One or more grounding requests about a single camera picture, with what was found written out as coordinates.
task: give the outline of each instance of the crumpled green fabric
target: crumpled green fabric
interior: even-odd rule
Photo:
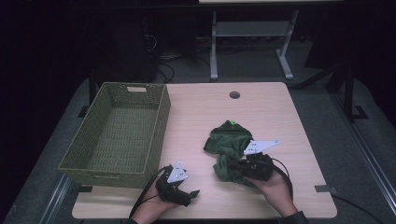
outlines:
[[[215,174],[220,181],[234,182],[254,187],[239,171],[229,169],[228,162],[240,160],[250,140],[251,132],[233,121],[225,121],[220,127],[213,129],[204,146],[204,151],[219,154],[217,163],[213,165]]]

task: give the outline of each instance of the floor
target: floor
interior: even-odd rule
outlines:
[[[205,49],[205,41],[200,40],[199,43],[203,48],[196,60],[180,57],[166,61],[165,58],[169,59],[169,56],[176,55],[177,52],[172,52],[170,49],[164,54],[163,63],[166,65],[160,65],[162,72],[153,82],[209,82],[209,53]],[[231,46],[225,41],[223,43],[224,46],[220,47],[222,49],[219,50],[218,55],[219,79],[212,82],[279,81],[293,86],[320,72],[318,69],[304,67],[304,61],[311,47],[309,40],[290,43],[286,57],[295,75],[293,80],[286,80],[283,77],[276,58],[275,49],[281,46],[282,39],[260,41],[236,39]],[[324,178],[327,184],[336,190],[336,196],[363,207],[383,223],[396,223],[395,211],[391,210],[383,191],[377,184],[378,181],[367,165],[368,162],[362,156],[361,143],[356,140],[354,129],[359,131],[364,146],[371,149],[392,186],[396,184],[396,163],[393,161],[396,158],[394,150],[396,131],[375,105],[370,92],[358,80],[354,82],[354,105],[361,105],[368,119],[355,120],[353,123],[346,120],[339,108],[339,101],[343,99],[343,89],[336,94],[327,93],[325,85],[328,79],[325,77],[303,90],[290,91]],[[72,208],[78,195],[79,185],[62,179],[62,174],[57,171],[68,144],[82,122],[78,114],[81,108],[88,104],[88,81],[85,80],[70,101],[5,223],[123,222],[123,220],[73,218]],[[60,181],[63,181],[67,188],[58,188],[55,192],[54,190],[60,186]],[[338,211],[337,217],[311,219],[311,223],[379,223],[356,206],[338,199],[334,199],[334,203]],[[59,204],[59,206],[48,206],[48,204]]]

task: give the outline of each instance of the sleeve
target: sleeve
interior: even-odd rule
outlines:
[[[308,219],[306,219],[302,211],[288,217],[282,217],[279,220],[279,224],[308,224],[308,223],[309,221]]]
[[[133,219],[129,218],[124,224],[138,224],[138,223]]]

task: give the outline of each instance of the human hand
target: human hand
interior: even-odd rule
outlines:
[[[298,212],[290,196],[288,184],[277,171],[273,171],[267,181],[246,177],[263,193],[265,200],[282,216],[288,217]]]
[[[155,188],[158,179],[159,177],[157,177],[157,179],[152,183],[143,198],[143,203],[137,207],[134,215],[132,216],[132,219],[138,224],[152,223],[164,212],[179,206],[176,203],[164,202],[159,197],[158,190]]]

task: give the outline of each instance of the table top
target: table top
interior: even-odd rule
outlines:
[[[199,189],[188,207],[165,213],[163,219],[274,218],[279,213],[257,189],[220,182],[213,165],[217,155],[203,147],[210,132],[226,120],[248,129],[255,140],[279,140],[266,150],[290,172],[294,202],[307,217],[336,216],[329,192],[316,192],[326,185],[289,91],[283,83],[201,83],[167,85],[171,109],[163,141],[160,168],[183,164],[189,178],[179,188]],[[238,91],[240,98],[230,97]],[[93,187],[81,192],[73,209],[75,218],[127,218],[142,189]]]

